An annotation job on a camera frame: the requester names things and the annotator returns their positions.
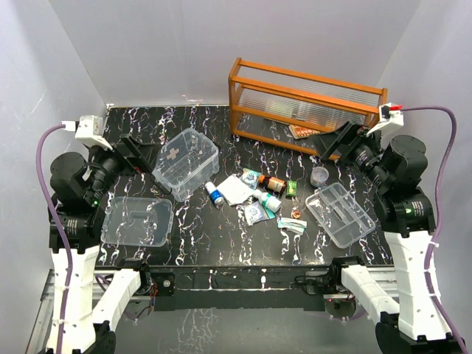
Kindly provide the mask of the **clear plastic medicine box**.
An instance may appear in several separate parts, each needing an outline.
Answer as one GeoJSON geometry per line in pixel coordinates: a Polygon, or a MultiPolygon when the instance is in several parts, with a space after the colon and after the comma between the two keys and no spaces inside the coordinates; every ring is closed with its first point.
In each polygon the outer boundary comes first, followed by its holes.
{"type": "Polygon", "coordinates": [[[183,202],[219,171],[219,147],[187,128],[163,145],[153,175],[176,202],[183,202]]]}

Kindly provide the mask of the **brown bottle orange cap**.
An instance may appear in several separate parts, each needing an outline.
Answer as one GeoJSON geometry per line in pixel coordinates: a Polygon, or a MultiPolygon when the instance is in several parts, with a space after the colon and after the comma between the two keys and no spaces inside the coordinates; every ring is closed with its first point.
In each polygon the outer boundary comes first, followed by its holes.
{"type": "Polygon", "coordinates": [[[258,179],[259,184],[266,190],[270,190],[277,193],[283,193],[287,187],[287,182],[277,177],[266,176],[261,174],[258,179]]]}

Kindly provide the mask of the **white medicine bottle green label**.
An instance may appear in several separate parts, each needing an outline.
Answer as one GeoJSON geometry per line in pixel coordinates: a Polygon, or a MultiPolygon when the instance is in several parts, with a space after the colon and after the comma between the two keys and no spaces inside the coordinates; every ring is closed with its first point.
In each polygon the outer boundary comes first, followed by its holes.
{"type": "Polygon", "coordinates": [[[275,213],[278,212],[281,207],[281,200],[274,197],[268,192],[261,190],[254,190],[252,195],[261,203],[263,207],[275,213]]]}

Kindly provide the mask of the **white gauze pad packet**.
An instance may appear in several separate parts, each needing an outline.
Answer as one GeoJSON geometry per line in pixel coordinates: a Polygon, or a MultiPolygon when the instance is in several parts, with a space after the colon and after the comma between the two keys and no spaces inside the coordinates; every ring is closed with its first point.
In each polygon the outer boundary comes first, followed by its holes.
{"type": "Polygon", "coordinates": [[[230,206],[242,204],[252,197],[252,189],[236,175],[227,177],[217,186],[217,189],[230,206]]]}

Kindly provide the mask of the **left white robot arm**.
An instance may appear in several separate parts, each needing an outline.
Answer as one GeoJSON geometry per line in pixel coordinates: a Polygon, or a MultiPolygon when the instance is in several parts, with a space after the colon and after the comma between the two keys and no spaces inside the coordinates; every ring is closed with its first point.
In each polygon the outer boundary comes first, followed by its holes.
{"type": "Polygon", "coordinates": [[[122,135],[111,147],[92,146],[50,165],[49,248],[55,272],[52,327],[44,353],[114,353],[116,327],[131,297],[152,286],[149,265],[119,262],[100,301],[93,303],[95,263],[105,210],[100,202],[121,176],[151,173],[161,147],[122,135]]]}

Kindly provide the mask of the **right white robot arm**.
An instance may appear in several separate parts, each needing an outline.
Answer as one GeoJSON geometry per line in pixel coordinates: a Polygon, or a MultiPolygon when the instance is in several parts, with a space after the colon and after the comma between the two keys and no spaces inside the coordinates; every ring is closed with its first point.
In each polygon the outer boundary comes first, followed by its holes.
{"type": "Polygon", "coordinates": [[[428,166],[424,143],[398,135],[382,148],[380,132],[351,122],[315,135],[313,143],[321,159],[338,153],[341,163],[356,166],[375,188],[374,210],[392,254],[398,298],[385,292],[359,257],[332,261],[330,287],[355,295],[375,325],[382,353],[466,353],[434,288],[434,233],[439,226],[419,186],[428,166]]]}

